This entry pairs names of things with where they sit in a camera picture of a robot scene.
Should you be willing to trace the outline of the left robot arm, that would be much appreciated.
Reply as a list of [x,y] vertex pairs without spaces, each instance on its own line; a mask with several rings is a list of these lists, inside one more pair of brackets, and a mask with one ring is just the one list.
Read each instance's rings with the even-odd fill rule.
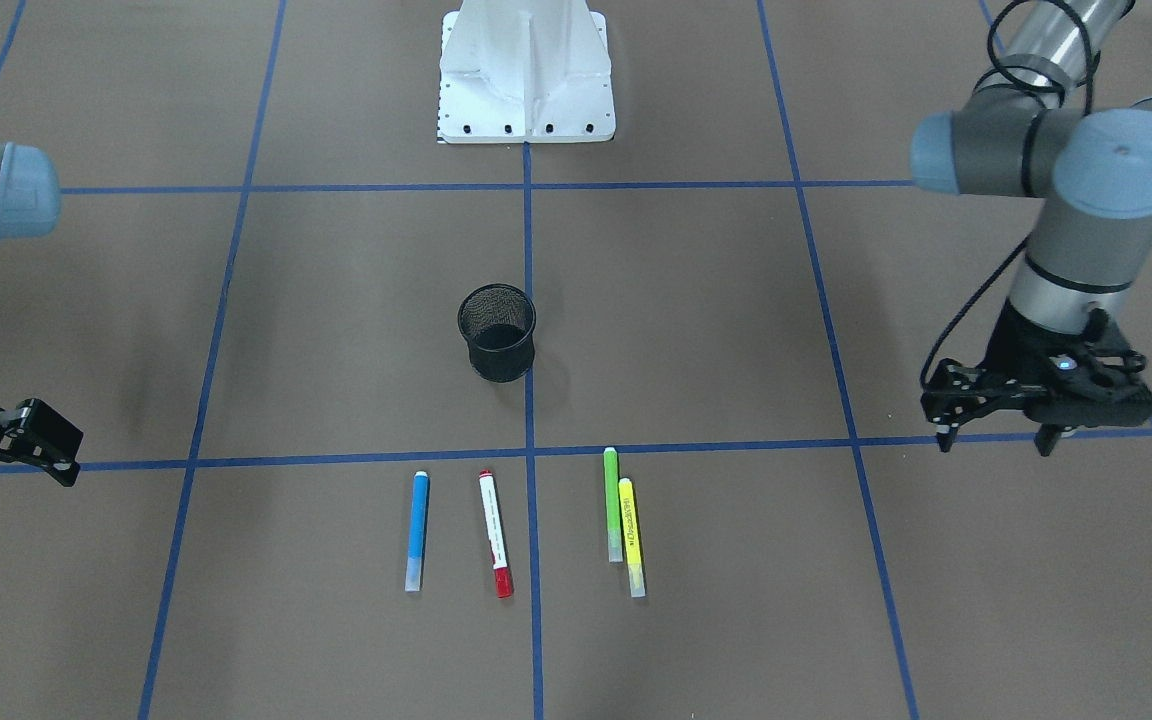
[[1005,259],[1016,270],[986,354],[929,351],[922,411],[940,450],[960,429],[1015,411],[1048,456],[1079,429],[1152,418],[1146,356],[1117,320],[1152,250],[1152,96],[1094,109],[1094,74],[1129,1],[1037,1],[957,111],[911,137],[914,184],[950,195],[1043,200]]

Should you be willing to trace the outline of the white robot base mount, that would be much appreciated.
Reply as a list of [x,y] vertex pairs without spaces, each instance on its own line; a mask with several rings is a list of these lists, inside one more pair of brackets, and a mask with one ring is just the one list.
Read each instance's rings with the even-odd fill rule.
[[439,71],[435,141],[616,136],[608,23],[585,1],[463,1],[444,14]]

